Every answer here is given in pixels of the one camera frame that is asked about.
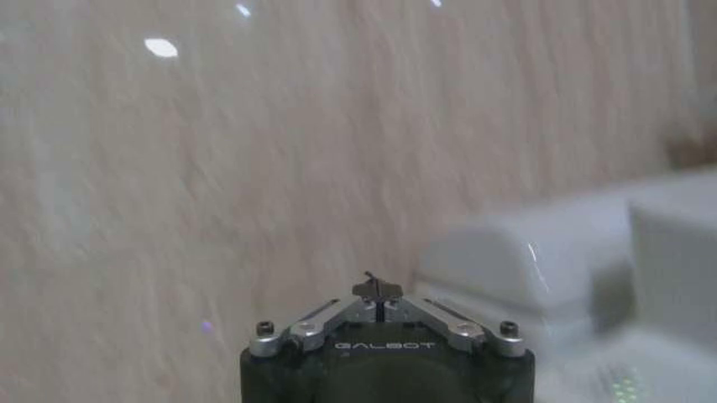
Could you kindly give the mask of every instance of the screw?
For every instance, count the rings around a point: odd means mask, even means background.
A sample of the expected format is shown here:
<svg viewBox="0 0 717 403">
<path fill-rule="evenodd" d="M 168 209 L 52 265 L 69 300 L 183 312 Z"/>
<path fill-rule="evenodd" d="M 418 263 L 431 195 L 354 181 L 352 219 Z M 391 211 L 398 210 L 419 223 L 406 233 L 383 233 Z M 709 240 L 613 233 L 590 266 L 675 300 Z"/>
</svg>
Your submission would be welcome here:
<svg viewBox="0 0 717 403">
<path fill-rule="evenodd" d="M 316 325 L 314 325 L 314 323 L 311 322 L 300 322 L 299 323 L 299 329 L 304 330 L 304 331 L 311 331 L 316 328 Z"/>
<path fill-rule="evenodd" d="M 515 322 L 501 322 L 501 336 L 515 338 L 518 336 L 518 324 Z"/>
<path fill-rule="evenodd" d="M 274 334 L 274 322 L 262 321 L 256 323 L 256 336 L 270 336 Z"/>
</svg>

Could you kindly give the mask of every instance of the black screw head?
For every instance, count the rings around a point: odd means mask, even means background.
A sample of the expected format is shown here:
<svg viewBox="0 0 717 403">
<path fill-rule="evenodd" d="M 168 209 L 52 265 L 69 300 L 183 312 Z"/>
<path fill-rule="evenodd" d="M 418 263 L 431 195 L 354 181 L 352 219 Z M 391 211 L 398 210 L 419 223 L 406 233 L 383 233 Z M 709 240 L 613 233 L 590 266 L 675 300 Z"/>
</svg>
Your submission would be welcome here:
<svg viewBox="0 0 717 403">
<path fill-rule="evenodd" d="M 515 322 L 501 322 L 501 336 L 507 338 L 515 338 L 518 336 L 518 324 Z"/>
<path fill-rule="evenodd" d="M 274 334 L 274 322 L 262 321 L 256 323 L 256 336 L 270 336 Z"/>
</svg>

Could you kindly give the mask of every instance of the wood grain surface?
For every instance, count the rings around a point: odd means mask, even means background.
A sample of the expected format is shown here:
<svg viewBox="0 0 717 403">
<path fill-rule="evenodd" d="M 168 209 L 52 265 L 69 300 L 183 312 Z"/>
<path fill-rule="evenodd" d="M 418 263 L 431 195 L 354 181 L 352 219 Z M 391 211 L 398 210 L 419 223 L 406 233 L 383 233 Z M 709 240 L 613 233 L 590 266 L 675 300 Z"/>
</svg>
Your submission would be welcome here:
<svg viewBox="0 0 717 403">
<path fill-rule="evenodd" d="M 699 135 L 681 0 L 242 5 L 0 0 L 0 402 L 235 401 L 255 321 Z"/>
</svg>

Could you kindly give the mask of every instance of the white object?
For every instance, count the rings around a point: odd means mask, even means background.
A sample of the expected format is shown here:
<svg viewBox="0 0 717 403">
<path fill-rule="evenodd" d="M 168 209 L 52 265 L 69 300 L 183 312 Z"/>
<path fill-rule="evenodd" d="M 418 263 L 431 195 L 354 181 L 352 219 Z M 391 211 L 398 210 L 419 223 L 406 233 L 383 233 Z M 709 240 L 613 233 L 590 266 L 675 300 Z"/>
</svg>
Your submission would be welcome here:
<svg viewBox="0 0 717 403">
<path fill-rule="evenodd" d="M 236 10 L 239 10 L 240 14 L 248 18 L 251 17 L 251 10 L 248 9 L 248 7 L 246 5 L 243 5 L 242 3 L 236 3 Z"/>
<path fill-rule="evenodd" d="M 708 402 L 714 262 L 710 171 L 456 226 L 428 247 L 415 288 L 494 328 L 518 322 L 538 357 L 538 401 Z"/>
</svg>

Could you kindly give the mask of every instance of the metal bracket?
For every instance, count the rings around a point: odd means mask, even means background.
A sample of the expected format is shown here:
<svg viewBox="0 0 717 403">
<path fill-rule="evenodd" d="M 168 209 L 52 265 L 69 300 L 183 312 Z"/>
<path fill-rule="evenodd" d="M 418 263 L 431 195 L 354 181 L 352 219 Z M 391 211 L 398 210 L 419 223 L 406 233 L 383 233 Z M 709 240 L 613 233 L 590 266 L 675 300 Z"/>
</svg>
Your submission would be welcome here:
<svg viewBox="0 0 717 403">
<path fill-rule="evenodd" d="M 470 353 L 485 342 L 481 326 L 471 320 L 456 317 L 430 300 L 403 296 L 386 304 L 388 322 L 420 322 L 438 332 L 456 350 Z"/>
<path fill-rule="evenodd" d="M 451 348 L 471 353 L 489 343 L 503 357 L 521 357 L 526 352 L 518 326 L 505 322 L 501 332 L 493 332 L 448 301 L 431 301 L 415 296 L 392 298 L 384 303 L 386 322 L 420 322 L 439 333 Z M 331 300 L 300 321 L 279 332 L 258 335 L 248 350 L 255 357 L 274 357 L 287 341 L 296 342 L 304 352 L 323 346 L 326 336 L 346 322 L 375 322 L 376 302 L 350 297 Z"/>
<path fill-rule="evenodd" d="M 248 351 L 255 357 L 274 357 L 282 345 L 292 340 L 304 352 L 323 346 L 328 333 L 344 322 L 372 322 L 376 304 L 350 297 L 331 300 L 299 322 L 268 335 L 258 335 L 248 342 Z"/>
<path fill-rule="evenodd" d="M 452 315 L 462 317 L 467 320 L 470 315 L 463 312 L 463 309 L 456 306 L 448 300 L 440 300 L 440 302 L 432 302 L 442 309 L 448 311 Z M 526 345 L 523 338 L 518 334 L 518 325 L 513 322 L 502 322 L 501 328 L 497 332 L 493 332 L 486 326 L 481 325 L 487 337 L 487 342 L 493 346 L 498 355 L 509 358 L 522 357 L 526 353 Z"/>
</svg>

